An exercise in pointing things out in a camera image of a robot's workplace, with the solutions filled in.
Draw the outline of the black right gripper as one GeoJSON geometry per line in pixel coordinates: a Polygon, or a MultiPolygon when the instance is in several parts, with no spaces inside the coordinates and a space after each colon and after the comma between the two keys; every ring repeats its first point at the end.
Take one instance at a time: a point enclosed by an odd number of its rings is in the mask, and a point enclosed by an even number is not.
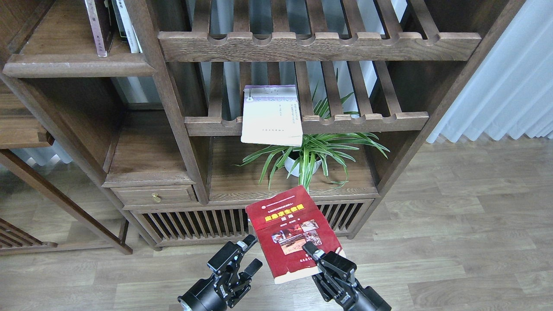
{"type": "Polygon", "coordinates": [[[316,262],[320,273],[312,279],[324,301],[334,300],[344,311],[391,311],[391,306],[372,288],[358,285],[357,265],[331,251],[325,253],[312,242],[303,250],[316,262]]]}

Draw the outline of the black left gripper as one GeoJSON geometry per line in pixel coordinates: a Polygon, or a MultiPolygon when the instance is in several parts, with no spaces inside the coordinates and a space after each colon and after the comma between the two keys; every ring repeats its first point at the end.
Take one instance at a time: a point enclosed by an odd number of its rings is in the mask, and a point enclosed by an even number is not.
{"type": "Polygon", "coordinates": [[[247,235],[241,241],[227,242],[208,262],[213,271],[209,279],[200,279],[187,292],[178,296],[184,311],[225,311],[233,308],[251,289],[251,279],[263,266],[254,259],[240,274],[240,263],[257,237],[247,235]]]}

